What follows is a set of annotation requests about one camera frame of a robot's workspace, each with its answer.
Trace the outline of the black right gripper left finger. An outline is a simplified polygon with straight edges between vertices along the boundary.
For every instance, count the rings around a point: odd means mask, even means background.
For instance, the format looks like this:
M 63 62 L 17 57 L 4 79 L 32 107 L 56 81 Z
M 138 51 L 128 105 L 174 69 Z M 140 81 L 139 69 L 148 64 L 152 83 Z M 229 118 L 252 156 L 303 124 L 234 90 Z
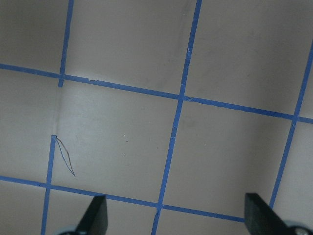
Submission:
M 77 225 L 77 235 L 105 235 L 108 229 L 106 196 L 95 196 Z

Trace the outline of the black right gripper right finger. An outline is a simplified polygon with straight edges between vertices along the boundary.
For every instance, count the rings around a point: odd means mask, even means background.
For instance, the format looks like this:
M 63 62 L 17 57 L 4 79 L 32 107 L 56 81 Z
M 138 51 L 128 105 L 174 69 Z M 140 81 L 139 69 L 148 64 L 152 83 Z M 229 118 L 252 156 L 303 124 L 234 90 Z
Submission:
M 245 226 L 250 235 L 288 235 L 289 228 L 257 194 L 245 194 Z

